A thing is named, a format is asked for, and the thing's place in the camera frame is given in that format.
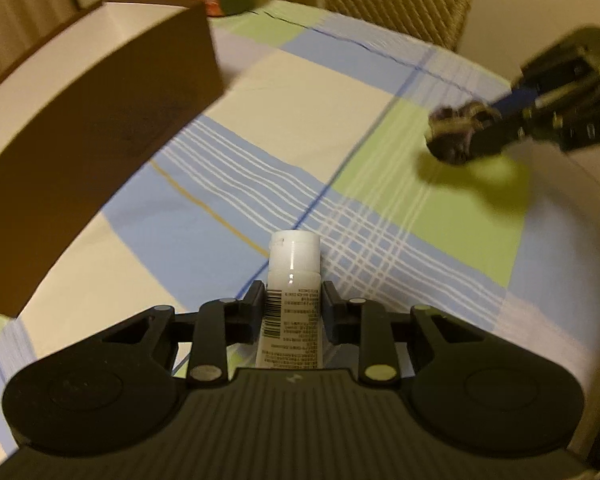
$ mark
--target plaid tablecloth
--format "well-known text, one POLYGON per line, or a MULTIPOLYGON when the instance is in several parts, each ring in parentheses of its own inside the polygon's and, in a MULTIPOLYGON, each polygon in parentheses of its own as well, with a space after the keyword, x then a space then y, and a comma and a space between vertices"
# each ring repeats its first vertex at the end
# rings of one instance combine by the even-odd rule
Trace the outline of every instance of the plaid tablecloth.
MULTIPOLYGON (((492 100, 506 81, 284 2, 214 21, 213 32, 225 96, 103 208, 18 319, 0 318, 0 396, 23 366, 153 304, 191 312, 239 297, 266 276, 270 234, 289 228, 320 234, 323 278, 344 297, 438 306, 589 388, 600 359, 600 175, 550 147, 452 168, 424 144, 433 107, 492 100)), ((253 365, 253 349, 229 354, 234 367, 253 365)), ((328 366, 354 359, 325 345, 328 366)), ((0 462, 14 450, 0 410, 0 462)))

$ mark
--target tube cap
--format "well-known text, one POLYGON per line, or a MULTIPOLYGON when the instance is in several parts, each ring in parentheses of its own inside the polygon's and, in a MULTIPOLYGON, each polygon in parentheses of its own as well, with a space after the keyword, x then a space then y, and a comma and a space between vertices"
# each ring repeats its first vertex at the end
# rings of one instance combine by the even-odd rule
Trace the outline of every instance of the tube cap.
POLYGON ((320 237, 309 231, 278 231, 269 242, 270 270, 320 273, 320 237))

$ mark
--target plastic bottle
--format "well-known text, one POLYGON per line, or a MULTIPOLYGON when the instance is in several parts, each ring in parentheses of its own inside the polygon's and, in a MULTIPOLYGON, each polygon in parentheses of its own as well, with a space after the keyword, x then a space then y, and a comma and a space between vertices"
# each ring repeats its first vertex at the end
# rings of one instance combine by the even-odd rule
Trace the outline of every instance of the plastic bottle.
POLYGON ((320 237, 308 231, 273 233, 258 368, 322 367, 321 281, 320 237))

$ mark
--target yellow stripe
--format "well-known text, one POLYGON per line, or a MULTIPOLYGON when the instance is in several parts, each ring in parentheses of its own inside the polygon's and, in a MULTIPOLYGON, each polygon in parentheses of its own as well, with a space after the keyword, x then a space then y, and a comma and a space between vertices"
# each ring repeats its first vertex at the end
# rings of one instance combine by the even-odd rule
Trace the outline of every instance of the yellow stripe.
POLYGON ((211 215, 211 218, 213 218, 219 224, 221 224, 224 227, 226 227, 227 229, 229 229, 229 231, 231 231, 234 235, 236 235, 238 238, 240 238, 240 240, 242 240, 244 243, 246 243, 249 247, 251 247, 255 251, 262 254, 262 256, 264 256, 266 258, 269 257, 269 251, 267 251, 266 249, 263 249, 256 242, 252 241, 250 238, 248 238, 247 236, 242 234, 240 231, 238 231, 238 229, 236 229, 234 226, 229 224, 229 222, 227 222, 224 218, 222 218, 218 213, 216 213, 213 209, 211 209, 207 204, 202 202, 202 200, 199 200, 196 197, 194 197, 189 191, 187 191, 180 184, 178 184, 169 173, 167 173, 163 168, 158 166, 154 161, 151 161, 151 166, 152 166, 152 168, 154 168, 155 171, 160 173, 166 179, 166 181, 169 184, 171 184, 171 186, 177 192, 179 192, 184 198, 186 198, 190 202, 194 203, 198 207, 201 207, 202 209, 204 209, 205 212, 207 212, 209 215, 211 215))

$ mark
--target cardboard box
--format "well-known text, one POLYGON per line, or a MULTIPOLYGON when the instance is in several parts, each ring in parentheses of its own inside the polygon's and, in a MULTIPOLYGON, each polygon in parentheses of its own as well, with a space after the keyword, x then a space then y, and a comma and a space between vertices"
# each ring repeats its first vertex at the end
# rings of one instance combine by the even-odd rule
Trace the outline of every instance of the cardboard box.
POLYGON ((0 313, 222 93, 205 7, 102 0, 0 79, 0 313))

